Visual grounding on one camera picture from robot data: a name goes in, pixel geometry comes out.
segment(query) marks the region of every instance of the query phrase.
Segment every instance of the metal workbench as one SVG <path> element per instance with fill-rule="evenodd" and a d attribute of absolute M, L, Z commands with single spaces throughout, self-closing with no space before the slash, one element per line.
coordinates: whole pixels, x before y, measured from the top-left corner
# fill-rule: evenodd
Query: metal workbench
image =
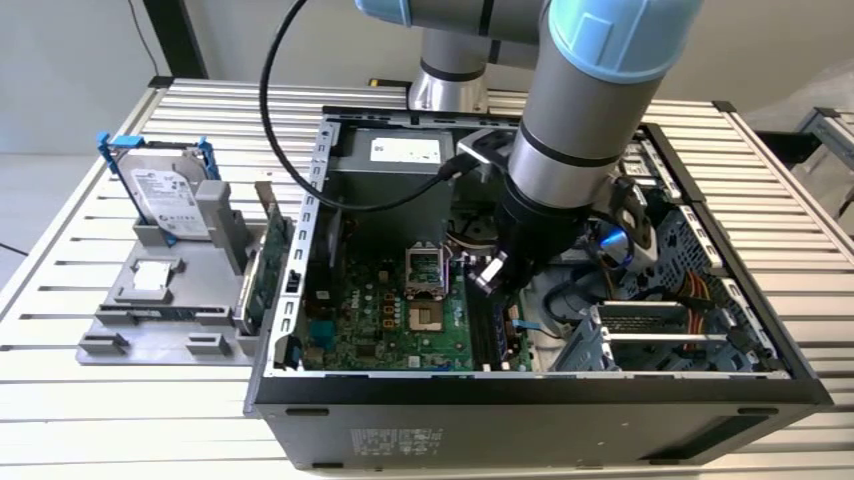
<path fill-rule="evenodd" d="M 298 211 L 303 195 L 270 153 L 257 97 L 253 85 L 179 80 L 147 90 L 119 131 L 185 142 L 209 135 L 234 205 L 251 218 L 263 215 L 255 180 L 273 180 L 286 214 Z M 525 99 L 494 93 L 493 111 L 520 114 Z M 303 169 L 325 104 L 403 108 L 405 91 L 273 90 L 281 141 Z M 721 113 L 710 102 L 658 101 L 645 119 L 670 138 L 836 409 L 702 468 L 349 476 L 620 478 L 644 472 L 796 479 L 809 470 L 813 480 L 854 477 L 854 246 L 738 114 Z M 0 293 L 0 465 L 10 465 L 0 478 L 285 478 L 293 466 L 266 424 L 242 416 L 249 367 L 85 367 L 75 361 L 78 341 L 134 244 L 134 212 L 97 160 Z"/>

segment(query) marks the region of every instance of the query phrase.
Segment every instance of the label sticker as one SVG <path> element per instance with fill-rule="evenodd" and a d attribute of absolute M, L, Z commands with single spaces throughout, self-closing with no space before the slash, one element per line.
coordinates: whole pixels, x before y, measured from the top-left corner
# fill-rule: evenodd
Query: label sticker
<path fill-rule="evenodd" d="M 442 444 L 441 428 L 354 428 L 353 449 L 362 456 L 437 455 Z"/>
<path fill-rule="evenodd" d="M 134 181 L 158 226 L 178 238 L 210 238 L 187 179 L 175 172 L 139 168 Z"/>
<path fill-rule="evenodd" d="M 373 162 L 442 163 L 439 140 L 426 138 L 375 138 L 371 141 Z"/>

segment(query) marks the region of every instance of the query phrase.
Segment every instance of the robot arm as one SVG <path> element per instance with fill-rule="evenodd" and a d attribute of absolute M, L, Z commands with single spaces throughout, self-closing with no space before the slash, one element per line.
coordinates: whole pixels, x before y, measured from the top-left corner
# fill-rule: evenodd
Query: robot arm
<path fill-rule="evenodd" d="M 702 0 L 357 3 L 363 12 L 407 26 L 486 32 L 501 40 L 530 40 L 532 29 L 540 29 L 534 81 L 495 213 L 499 254 L 478 283 L 487 289 L 522 288 L 549 259 L 573 247 L 597 207 L 625 229 L 636 247 L 654 252 L 654 232 L 633 203 L 640 200 L 614 171 L 682 53 Z M 487 4 L 490 14 L 483 10 Z M 512 4 L 516 24 L 505 17 Z"/>

